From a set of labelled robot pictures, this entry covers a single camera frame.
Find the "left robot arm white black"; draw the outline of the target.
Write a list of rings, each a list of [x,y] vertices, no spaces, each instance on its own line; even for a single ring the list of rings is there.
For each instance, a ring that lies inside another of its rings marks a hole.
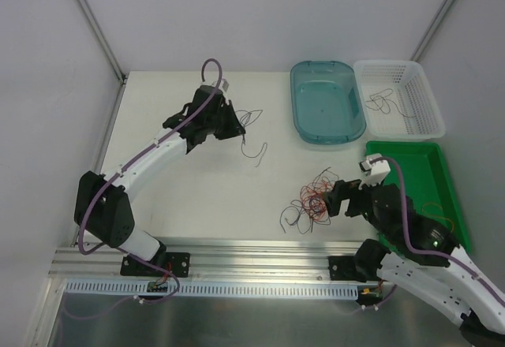
[[[193,100],[168,117],[155,137],[127,163],[106,173],[88,171],[79,180],[74,221],[80,231],[138,258],[146,274],[166,266],[166,246],[135,222],[132,202],[167,165],[186,156],[208,136],[227,140],[245,135],[225,91],[202,84]]]

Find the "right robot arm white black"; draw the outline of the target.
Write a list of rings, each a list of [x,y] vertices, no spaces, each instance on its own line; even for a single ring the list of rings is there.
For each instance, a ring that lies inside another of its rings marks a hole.
[[[447,317],[472,346],[504,344],[504,295],[471,263],[455,235],[415,211],[404,184],[336,181],[322,199],[329,216],[348,201],[387,240],[368,239],[353,256],[360,281],[383,279]]]

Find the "green plastic tray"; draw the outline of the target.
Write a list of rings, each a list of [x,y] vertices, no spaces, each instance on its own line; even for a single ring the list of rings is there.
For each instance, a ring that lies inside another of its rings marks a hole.
[[[415,210],[444,224],[467,252],[473,250],[445,156],[436,143],[369,141],[366,154],[393,158],[401,167]]]

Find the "teal transparent plastic bin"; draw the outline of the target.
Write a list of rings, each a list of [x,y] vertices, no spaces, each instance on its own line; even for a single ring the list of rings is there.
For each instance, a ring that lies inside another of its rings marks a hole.
[[[337,61],[304,61],[290,70],[294,126],[309,144],[339,145],[366,129],[354,70]]]

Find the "white perforated plastic basket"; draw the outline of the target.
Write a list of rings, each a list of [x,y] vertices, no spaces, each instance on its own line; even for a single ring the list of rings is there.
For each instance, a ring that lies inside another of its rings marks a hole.
[[[353,64],[369,133],[385,140],[439,139],[446,133],[422,66],[404,60],[360,60]]]

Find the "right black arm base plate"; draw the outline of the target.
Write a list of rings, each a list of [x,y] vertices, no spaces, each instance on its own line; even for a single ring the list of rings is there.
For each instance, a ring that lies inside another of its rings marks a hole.
[[[378,282],[376,275],[359,271],[352,256],[328,256],[328,272],[331,281]]]

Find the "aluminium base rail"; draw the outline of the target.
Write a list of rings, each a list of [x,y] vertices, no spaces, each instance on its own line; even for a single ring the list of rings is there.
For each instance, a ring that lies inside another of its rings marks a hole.
[[[360,241],[231,241],[164,237],[170,252],[188,252],[189,280],[207,282],[328,282],[329,256],[352,256]],[[103,247],[83,256],[76,247],[58,248],[52,278],[121,279],[124,254]]]

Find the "left aluminium frame post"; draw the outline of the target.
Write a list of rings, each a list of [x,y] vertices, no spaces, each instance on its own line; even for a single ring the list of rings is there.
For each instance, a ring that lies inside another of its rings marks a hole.
[[[104,58],[106,59],[108,65],[112,69],[114,76],[123,84],[127,79],[126,74],[121,68],[118,59],[116,58],[107,37],[105,36],[98,19],[96,18],[88,0],[75,0],[77,2],[77,7],[81,11],[84,19],[86,20],[88,27],[93,34],[95,41],[98,43],[99,49],[102,51]]]

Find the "aluminium frame post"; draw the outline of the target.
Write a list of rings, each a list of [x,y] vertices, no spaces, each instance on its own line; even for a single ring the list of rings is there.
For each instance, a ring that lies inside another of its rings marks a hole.
[[[439,8],[435,12],[428,27],[425,29],[425,32],[423,33],[421,39],[411,54],[411,61],[419,62],[426,55],[438,32],[443,27],[445,20],[448,18],[454,6],[457,4],[457,1],[458,0],[443,0],[440,3]]]
[[[99,49],[102,51],[104,58],[106,59],[108,65],[112,69],[114,76],[123,84],[127,79],[126,74],[121,68],[118,59],[116,58],[107,37],[105,36],[98,19],[96,18],[88,0],[75,0],[77,2],[77,7],[81,11],[84,19],[86,20],[88,27],[93,34],[95,41],[98,43]]]

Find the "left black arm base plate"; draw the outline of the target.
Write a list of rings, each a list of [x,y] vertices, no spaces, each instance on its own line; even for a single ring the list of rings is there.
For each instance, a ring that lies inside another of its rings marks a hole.
[[[167,252],[162,260],[162,267],[171,271],[178,278],[189,276],[191,254],[188,252]],[[122,259],[120,275],[124,277],[157,277],[161,271],[147,267],[130,256]]]

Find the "right aluminium frame post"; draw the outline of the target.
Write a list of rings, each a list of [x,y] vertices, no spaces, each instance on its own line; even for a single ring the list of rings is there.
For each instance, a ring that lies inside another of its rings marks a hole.
[[[443,0],[440,3],[439,8],[435,12],[428,27],[425,29],[425,32],[423,33],[421,39],[411,54],[411,61],[419,62],[426,55],[438,32],[443,27],[445,20],[448,18],[454,6],[457,4],[457,1],[458,0]]]

